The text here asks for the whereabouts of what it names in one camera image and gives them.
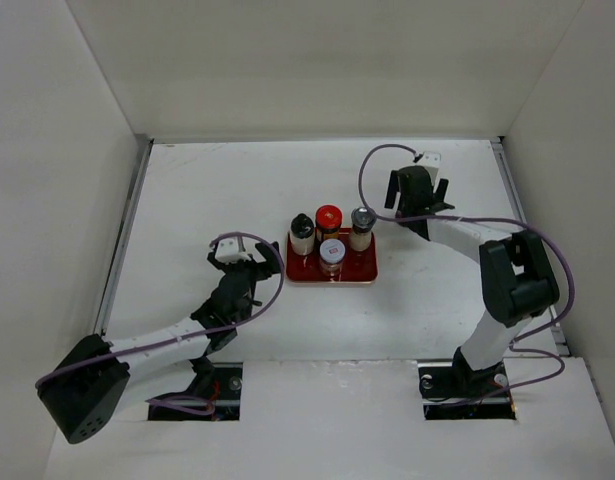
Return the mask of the black-cap white shaker bottle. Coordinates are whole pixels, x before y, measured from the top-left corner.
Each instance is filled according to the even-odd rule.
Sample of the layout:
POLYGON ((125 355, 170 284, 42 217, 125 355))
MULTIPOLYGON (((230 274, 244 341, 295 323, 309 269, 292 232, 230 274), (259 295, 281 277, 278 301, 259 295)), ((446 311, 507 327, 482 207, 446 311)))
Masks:
POLYGON ((313 252, 315 244, 315 226, 312 219, 305 213, 294 217, 290 223, 289 238, 292 251, 299 256, 307 256, 313 252))

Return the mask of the clear-cap white shaker bottle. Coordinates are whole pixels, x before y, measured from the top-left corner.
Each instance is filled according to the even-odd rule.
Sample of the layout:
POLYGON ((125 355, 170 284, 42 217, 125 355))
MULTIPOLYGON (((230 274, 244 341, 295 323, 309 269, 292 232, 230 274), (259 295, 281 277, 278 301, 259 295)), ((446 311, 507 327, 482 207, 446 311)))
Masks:
POLYGON ((366 207, 357 207, 351 212, 349 245, 352 250, 363 252, 369 248, 376 220, 376 215, 366 207))

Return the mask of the white-lid white jar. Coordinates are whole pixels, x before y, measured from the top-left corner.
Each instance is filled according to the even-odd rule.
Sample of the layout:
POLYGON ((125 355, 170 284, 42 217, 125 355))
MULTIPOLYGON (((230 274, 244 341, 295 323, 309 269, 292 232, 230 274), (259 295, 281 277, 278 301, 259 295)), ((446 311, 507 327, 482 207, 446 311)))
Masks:
POLYGON ((339 275, 345 255, 346 247, 341 240, 324 240, 319 247, 319 266, 323 274, 329 277, 339 275))

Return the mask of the red-lid dark sauce jar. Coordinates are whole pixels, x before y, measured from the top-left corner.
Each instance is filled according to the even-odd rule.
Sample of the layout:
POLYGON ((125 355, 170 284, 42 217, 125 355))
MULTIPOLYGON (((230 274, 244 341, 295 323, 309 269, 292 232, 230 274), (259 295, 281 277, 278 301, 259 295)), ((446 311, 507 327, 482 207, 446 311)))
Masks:
POLYGON ((338 239, 342 226, 342 211, 335 205, 320 206, 315 213, 315 244, 320 246, 329 239, 338 239))

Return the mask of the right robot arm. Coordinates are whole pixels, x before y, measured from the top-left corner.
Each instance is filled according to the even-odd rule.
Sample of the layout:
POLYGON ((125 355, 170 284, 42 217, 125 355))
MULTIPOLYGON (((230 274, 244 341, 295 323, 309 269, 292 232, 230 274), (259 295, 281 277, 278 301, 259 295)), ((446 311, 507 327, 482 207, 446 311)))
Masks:
POLYGON ((425 399, 476 399, 503 373, 503 356, 535 317, 560 299, 560 290, 543 242, 536 233, 514 233, 464 220, 442 219, 448 181, 432 183, 422 166, 390 174, 384 206, 394 208, 401 225, 421 238, 451 248, 480 269, 485 310, 471 336, 448 367, 421 367, 425 399))

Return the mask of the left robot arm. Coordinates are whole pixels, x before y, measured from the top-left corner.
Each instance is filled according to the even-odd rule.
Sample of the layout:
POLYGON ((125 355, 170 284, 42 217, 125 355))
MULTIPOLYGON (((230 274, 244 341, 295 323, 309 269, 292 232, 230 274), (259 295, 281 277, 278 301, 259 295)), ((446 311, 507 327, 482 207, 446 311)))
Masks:
POLYGON ((138 402, 195 417, 214 414, 214 400, 201 398, 214 377, 211 355, 270 309, 256 297, 258 284, 277 278, 282 288, 286 276, 279 244, 245 232, 213 240, 207 260, 222 276, 191 314, 145 335, 87 335, 37 381, 39 400, 69 444, 90 439, 138 402))

